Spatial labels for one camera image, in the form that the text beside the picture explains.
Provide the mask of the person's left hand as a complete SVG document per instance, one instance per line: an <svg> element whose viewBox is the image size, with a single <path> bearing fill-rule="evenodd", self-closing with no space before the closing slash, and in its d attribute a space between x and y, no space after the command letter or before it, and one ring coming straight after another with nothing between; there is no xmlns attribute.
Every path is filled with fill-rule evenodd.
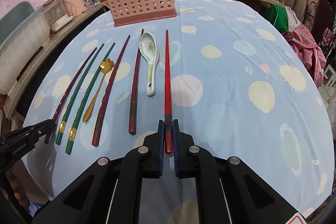
<svg viewBox="0 0 336 224"><path fill-rule="evenodd" d="M9 183L14 191L14 196L18 200L19 204L24 208L28 209L30 207L30 200L27 197L26 191L23 188L21 180L14 175L9 178Z"/></svg>

